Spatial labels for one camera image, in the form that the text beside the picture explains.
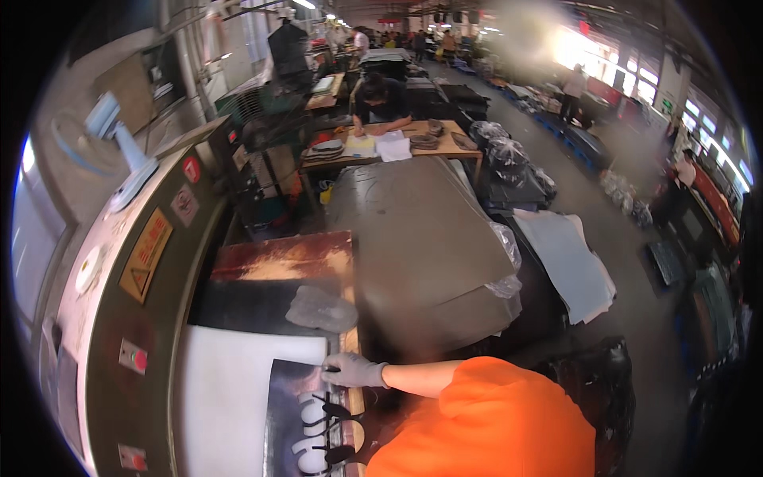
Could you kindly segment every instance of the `warning label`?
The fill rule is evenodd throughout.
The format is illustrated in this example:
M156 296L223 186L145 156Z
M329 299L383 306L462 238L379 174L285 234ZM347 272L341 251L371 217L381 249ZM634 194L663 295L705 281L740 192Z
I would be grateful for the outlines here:
M185 228L190 227L193 217L196 216L198 211L198 201L193 192L191 192L191 188L188 187L188 184L183 184L178 193L175 194L171 206L183 225L185 225Z
M157 207L143 231L140 232L127 265L124 266L122 277L119 278L119 286L141 304L146 300L151 279L156 271L156 264L162 256L171 233L172 225Z

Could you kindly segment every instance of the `sticker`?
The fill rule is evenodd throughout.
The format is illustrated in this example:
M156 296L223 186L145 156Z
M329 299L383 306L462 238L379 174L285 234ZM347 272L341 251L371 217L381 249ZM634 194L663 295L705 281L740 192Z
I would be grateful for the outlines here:
M244 151L243 145L238 146L236 152L233 153L233 163L236 164L236 169L241 172L243 167L246 165L246 162L246 151Z
M171 233L172 225L157 207L148 219L143 231L140 232L130 258L127 259L127 265L122 270L119 286L141 304L146 301L146 294L156 271L156 264L162 256L164 246L167 244Z
M193 217L198 211L198 201L188 184L183 184L178 193L175 194L175 198L172 200L172 209L185 225L185 228L191 226Z
M198 161L195 157L188 156L185 158L185 162L183 162L183 172L185 173L185 177L188 177L188 180L191 181L191 184L198 182L201 177L201 170L198 168Z

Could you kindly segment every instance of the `paper document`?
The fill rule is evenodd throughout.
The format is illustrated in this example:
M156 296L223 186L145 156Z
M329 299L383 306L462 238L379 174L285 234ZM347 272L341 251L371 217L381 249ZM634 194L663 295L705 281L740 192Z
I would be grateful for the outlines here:
M403 135L403 131L390 131L376 137L376 152L381 160L386 163L396 160L410 159L410 139Z
M368 135L355 137L352 130L350 130L345 142L344 155L351 157L377 157L376 139Z

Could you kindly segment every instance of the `wooden table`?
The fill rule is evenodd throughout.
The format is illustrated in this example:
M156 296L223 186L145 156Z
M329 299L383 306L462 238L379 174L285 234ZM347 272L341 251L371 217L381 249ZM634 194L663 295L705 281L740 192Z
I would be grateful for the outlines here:
M474 159L477 161L477 167L475 170L475 176L474 176L474 184L477 184L480 169L482 168L482 152L479 150L463 150L458 145L456 145L456 142L453 140L453 137L450 135L450 133L458 133L458 134L465 134L464 131L456 124L455 121L448 121L444 120L442 121L443 126L445 127L443 135L438 138L439 140L439 146L435 150L424 150L424 149L411 149L410 153L413 154L414 157L416 156L441 156L448 159ZM374 128L381 126L383 124L387 123L379 123L379 124L367 124L365 126L366 132L373 134ZM341 139L342 142L347 141L347 136L352 134L354 131L354 127L350 127L347 131L344 131L342 133L338 133L334 136L334 139ZM403 134L405 137L411 137L415 136L417 134L426 134L427 130L429 129L429 124L427 121L413 121L408 126L404 126L401 128L403 131ZM318 134L321 133L331 133L332 130L325 130L325 131L317 131L315 135L313 136L312 140L315 140L315 138L318 137ZM338 159L330 160L330 161L315 161L310 163L304 163L304 165L301 167L300 171L303 174L309 173L311 169L317 169L317 168L325 168L327 166L339 166L339 167L345 167L345 166L359 166L364 164L372 164L372 163L380 163L382 161L381 157L352 157L352 156L343 156Z
M331 84L331 90L328 93L315 93L310 101L307 102L307 106L304 107L305 111L318 108L330 108L336 104L336 96L339 94L339 88L342 87L342 81L344 81L344 73L334 73L334 81Z

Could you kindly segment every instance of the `person standing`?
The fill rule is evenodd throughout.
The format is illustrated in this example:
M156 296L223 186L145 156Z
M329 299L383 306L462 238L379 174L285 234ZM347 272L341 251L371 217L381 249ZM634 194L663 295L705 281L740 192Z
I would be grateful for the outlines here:
M668 224L671 213L676 205L697 178L697 170L694 167L694 151L684 149L684 160L678 161L671 166L675 177L673 180L668 181L668 189L653 206L652 218L655 224L660 227Z
M414 37L414 53L416 53L416 63L424 61L424 51L427 49L427 37L424 36L424 30Z
M585 75L583 66L575 65L575 70L570 74L565 82L562 92L565 94L562 98L562 109L559 111L559 119L572 124L572 118L578 113L580 106L580 96L585 91Z
M369 38L362 32L362 27L353 27L353 46L363 58L369 52Z
M445 30L445 36L439 42L439 46L443 49L446 66L450 66L450 62L456 58L456 39L450 34L450 30Z

